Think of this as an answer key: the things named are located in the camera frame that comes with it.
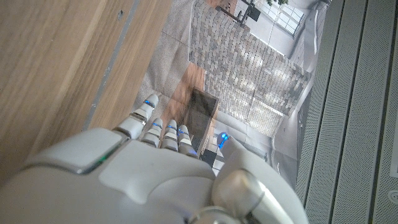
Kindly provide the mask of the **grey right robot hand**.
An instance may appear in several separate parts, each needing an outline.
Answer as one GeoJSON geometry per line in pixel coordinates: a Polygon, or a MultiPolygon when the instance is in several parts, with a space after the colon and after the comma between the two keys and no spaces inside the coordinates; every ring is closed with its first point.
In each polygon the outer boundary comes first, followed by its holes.
{"type": "Polygon", "coordinates": [[[293,188],[228,133],[218,173],[149,95],[114,129],[94,128],[26,160],[1,187],[2,223],[306,223],[293,188]]]}

